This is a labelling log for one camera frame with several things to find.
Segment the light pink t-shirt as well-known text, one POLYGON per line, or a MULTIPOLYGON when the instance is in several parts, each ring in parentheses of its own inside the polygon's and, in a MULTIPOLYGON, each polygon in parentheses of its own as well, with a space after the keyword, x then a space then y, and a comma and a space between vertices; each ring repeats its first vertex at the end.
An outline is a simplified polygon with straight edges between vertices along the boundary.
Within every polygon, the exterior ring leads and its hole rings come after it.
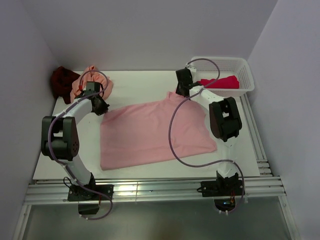
MULTIPOLYGON (((160 101, 133 104, 106 113, 100 124, 100 167, 103 171, 173 160, 168 131, 174 110, 184 98, 168 92, 160 101)), ((178 157, 217 150, 205 125, 205 112, 194 101, 177 111, 171 130, 178 157)))

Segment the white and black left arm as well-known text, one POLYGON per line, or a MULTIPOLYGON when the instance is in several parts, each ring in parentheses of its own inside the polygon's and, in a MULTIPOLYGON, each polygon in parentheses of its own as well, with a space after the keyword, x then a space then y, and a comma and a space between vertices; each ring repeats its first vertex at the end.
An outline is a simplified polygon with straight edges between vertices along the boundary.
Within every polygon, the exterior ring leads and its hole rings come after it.
POLYGON ((101 83, 87 82, 70 106, 56 115, 45 116, 41 123, 42 154, 62 166, 69 193, 81 201, 112 198, 111 187, 101 189, 96 185, 93 174, 82 162, 77 130, 77 124, 88 114, 100 116, 108 111, 109 105, 101 97, 104 91, 101 83))

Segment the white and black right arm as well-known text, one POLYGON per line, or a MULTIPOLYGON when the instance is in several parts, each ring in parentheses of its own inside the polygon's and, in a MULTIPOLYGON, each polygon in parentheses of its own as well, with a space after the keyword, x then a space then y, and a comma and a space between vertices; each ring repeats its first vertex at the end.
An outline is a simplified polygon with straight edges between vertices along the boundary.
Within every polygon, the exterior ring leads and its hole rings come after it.
POLYGON ((177 78, 176 94, 185 97, 174 110, 168 127, 168 142, 173 156, 184 166, 190 168, 205 168, 215 164, 222 164, 216 171, 216 189, 222 195, 229 194, 236 186, 238 181, 241 181, 239 188, 245 192, 244 174, 240 166, 231 159, 220 159, 213 162, 194 165, 182 161, 175 153, 171 131, 174 118, 179 108, 187 101, 194 101, 209 111, 210 130, 213 136, 224 143, 232 138, 239 136, 242 129, 242 120, 233 97, 223 98, 207 89, 209 84, 203 86, 193 82, 192 71, 189 67, 177 70, 175 72, 177 78))

